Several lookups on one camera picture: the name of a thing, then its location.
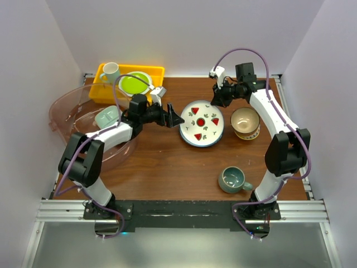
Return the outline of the watermelon plate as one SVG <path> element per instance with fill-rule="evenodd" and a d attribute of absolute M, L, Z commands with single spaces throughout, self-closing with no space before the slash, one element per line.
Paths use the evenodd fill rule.
<path fill-rule="evenodd" d="M 182 111 L 181 117 L 185 120 L 180 124 L 180 131 L 185 134 L 195 135 L 200 140 L 200 135 L 214 138 L 224 132 L 224 117 L 217 106 L 212 106 L 206 100 L 196 100 L 189 103 Z"/>
<path fill-rule="evenodd" d="M 180 131 L 180 136 L 187 144 L 193 147 L 204 148 L 216 145 L 221 140 L 223 133 L 217 136 L 214 135 L 214 138 L 207 138 L 206 135 L 200 135 L 200 140 L 197 140 L 195 135 L 185 134 L 182 131 Z"/>

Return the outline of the light blue divided plate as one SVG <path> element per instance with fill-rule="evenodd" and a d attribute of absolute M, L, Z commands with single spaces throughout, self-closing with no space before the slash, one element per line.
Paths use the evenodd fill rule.
<path fill-rule="evenodd" d="M 95 123 L 100 129 L 107 128 L 116 123 L 122 111 L 118 111 L 117 106 L 108 106 L 95 116 Z"/>

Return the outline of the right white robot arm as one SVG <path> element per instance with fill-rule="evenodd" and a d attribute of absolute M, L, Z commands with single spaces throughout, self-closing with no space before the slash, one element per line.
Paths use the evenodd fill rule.
<path fill-rule="evenodd" d="M 252 191 L 249 201 L 233 205 L 234 215 L 262 219 L 274 210 L 285 183 L 308 162 L 311 135 L 286 115 L 270 90 L 269 80 L 259 80 L 252 63 L 236 65 L 236 81 L 228 82 L 225 69 L 214 66 L 209 77 L 216 79 L 211 104 L 227 107 L 234 99 L 245 99 L 263 120 L 271 136 L 264 160 L 267 171 Z"/>

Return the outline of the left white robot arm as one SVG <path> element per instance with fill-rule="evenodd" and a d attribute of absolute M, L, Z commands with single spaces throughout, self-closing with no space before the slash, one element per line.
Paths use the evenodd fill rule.
<path fill-rule="evenodd" d="M 116 215 L 119 218 L 121 214 L 115 208 L 115 195 L 100 178 L 103 155 L 109 149 L 135 139 L 144 124 L 153 122 L 173 128 L 185 121 L 174 111 L 171 103 L 164 110 L 162 104 L 149 104 L 145 95 L 135 94 L 128 109 L 111 126 L 93 133 L 73 133 L 58 165 L 62 179 L 54 195 L 65 193 L 61 188 L 69 179 L 95 205 L 99 216 L 109 219 Z"/>

